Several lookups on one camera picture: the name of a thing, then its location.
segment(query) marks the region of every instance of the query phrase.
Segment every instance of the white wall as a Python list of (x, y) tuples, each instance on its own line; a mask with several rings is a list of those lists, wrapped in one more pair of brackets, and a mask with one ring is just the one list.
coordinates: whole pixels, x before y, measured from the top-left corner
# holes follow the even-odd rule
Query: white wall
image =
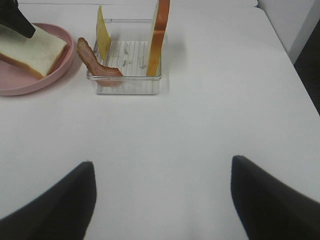
[(258, 0), (292, 63), (295, 63), (320, 18), (320, 0)]

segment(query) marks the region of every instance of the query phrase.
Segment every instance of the cheese slice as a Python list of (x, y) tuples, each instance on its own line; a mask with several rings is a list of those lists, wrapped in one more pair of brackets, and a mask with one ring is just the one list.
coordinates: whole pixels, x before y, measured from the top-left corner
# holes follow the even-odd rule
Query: cheese slice
[(148, 65), (147, 76), (155, 76), (159, 65), (162, 44), (165, 37), (170, 0), (158, 0), (155, 6), (153, 22), (148, 43)]
[(109, 52), (112, 39), (107, 31), (104, 16), (102, 14), (101, 5), (98, 9), (98, 16), (96, 21), (96, 41), (102, 59), (105, 61)]

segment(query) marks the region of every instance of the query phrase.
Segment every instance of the toast slice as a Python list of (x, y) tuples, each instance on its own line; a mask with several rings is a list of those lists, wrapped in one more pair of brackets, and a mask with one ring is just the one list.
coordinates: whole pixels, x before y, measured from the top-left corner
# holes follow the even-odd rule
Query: toast slice
[(32, 38), (26, 38), (0, 25), (0, 60), (25, 69), (37, 79), (49, 75), (67, 43), (33, 25)]
[(162, 43), (168, 22), (169, 8), (170, 0), (157, 1), (153, 15), (152, 32), (148, 43), (147, 76), (155, 76), (157, 74)]

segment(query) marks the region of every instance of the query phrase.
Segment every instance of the clear plastic container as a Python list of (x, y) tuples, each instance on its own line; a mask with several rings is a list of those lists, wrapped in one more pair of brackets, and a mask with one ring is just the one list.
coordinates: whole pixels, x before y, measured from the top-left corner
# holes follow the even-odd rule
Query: clear plastic container
[(156, 76), (147, 76), (148, 42), (152, 30), (151, 19), (105, 19), (112, 38), (105, 61), (97, 42), (93, 52), (100, 64), (119, 68), (123, 76), (93, 76), (88, 70), (87, 79), (96, 82), (97, 94), (155, 95), (160, 91), (161, 58)]

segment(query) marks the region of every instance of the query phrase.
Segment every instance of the bacon strip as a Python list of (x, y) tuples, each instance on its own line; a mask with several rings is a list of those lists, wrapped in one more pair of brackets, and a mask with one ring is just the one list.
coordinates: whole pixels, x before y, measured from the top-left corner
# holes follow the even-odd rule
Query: bacon strip
[[(81, 58), (82, 62), (86, 65), (88, 70), (93, 76), (106, 76), (106, 77), (122, 77), (122, 73), (116, 67), (108, 67), (101, 65), (89, 46), (88, 42), (80, 37), (76, 44), (76, 52)], [(105, 87), (115, 87), (122, 83), (122, 81), (111, 80), (97, 80), (97, 83)]]

